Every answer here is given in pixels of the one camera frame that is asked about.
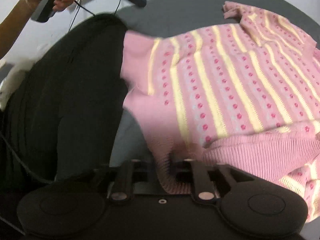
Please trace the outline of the person's left forearm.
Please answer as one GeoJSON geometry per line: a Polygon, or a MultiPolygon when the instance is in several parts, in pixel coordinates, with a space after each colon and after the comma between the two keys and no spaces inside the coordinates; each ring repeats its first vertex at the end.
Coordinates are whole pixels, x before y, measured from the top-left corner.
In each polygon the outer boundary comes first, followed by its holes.
{"type": "Polygon", "coordinates": [[[29,0],[19,0],[1,23],[1,59],[12,48],[36,7],[29,0]]]}

